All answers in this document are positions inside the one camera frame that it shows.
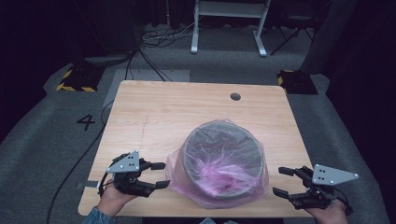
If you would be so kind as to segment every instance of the pink trash bag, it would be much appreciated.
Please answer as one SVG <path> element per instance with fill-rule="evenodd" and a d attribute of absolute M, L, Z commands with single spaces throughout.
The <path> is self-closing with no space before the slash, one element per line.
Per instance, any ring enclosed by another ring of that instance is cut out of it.
<path fill-rule="evenodd" d="M 229 120 L 214 120 L 194 129 L 166 161 L 169 187 L 203 208 L 231 208 L 268 193 L 263 146 Z"/>

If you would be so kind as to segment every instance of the black chair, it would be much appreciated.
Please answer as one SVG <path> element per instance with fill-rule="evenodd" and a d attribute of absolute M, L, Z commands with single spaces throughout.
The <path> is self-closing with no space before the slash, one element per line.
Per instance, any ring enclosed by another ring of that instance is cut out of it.
<path fill-rule="evenodd" d="M 295 29 L 295 31 L 271 52 L 271 55 L 274 55 L 293 37 L 298 36 L 302 30 L 304 30 L 311 41 L 313 41 L 320 25 L 327 16 L 332 0 L 280 0 L 276 2 L 276 4 L 280 13 L 278 29 L 282 35 L 284 34 L 281 27 Z M 307 29 L 310 28 L 314 30 L 313 35 L 309 34 L 307 31 Z"/>

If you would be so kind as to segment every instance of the table top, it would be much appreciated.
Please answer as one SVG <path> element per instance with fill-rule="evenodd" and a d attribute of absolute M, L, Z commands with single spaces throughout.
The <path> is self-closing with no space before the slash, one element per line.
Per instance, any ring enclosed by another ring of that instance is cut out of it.
<path fill-rule="evenodd" d="M 232 93 L 241 99 L 235 101 Z M 271 192 L 257 202 L 230 209 L 204 209 L 170 188 L 127 203 L 121 216 L 132 217 L 309 217 L 276 197 L 272 187 L 300 193 L 296 176 L 281 175 L 279 166 L 311 166 L 288 99 L 278 86 L 188 82 L 122 81 L 96 153 L 89 180 L 100 181 L 114 158 L 139 150 L 151 162 L 166 162 L 193 129 L 228 119 L 248 130 L 264 146 Z M 142 173 L 139 180 L 165 180 L 165 171 Z M 86 216 L 99 202 L 98 189 L 85 188 L 78 211 Z"/>

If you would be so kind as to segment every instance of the blue sleeve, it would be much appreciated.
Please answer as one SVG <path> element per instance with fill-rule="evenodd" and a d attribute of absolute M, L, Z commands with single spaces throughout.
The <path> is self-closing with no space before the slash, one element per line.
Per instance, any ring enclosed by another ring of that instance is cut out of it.
<path fill-rule="evenodd" d="M 116 224 L 116 222 L 114 217 L 105 215 L 94 207 L 82 224 Z"/>

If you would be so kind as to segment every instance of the human hand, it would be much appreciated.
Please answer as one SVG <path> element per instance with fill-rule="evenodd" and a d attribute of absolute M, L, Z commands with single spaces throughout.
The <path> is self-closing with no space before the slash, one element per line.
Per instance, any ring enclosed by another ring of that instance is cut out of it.
<path fill-rule="evenodd" d="M 326 209 L 306 208 L 305 211 L 313 216 L 319 224 L 347 224 L 346 206 L 336 200 Z"/>
<path fill-rule="evenodd" d="M 125 204 L 135 198 L 137 196 L 120 193 L 114 188 L 112 180 L 108 180 L 105 192 L 96 208 L 102 213 L 114 217 Z"/>

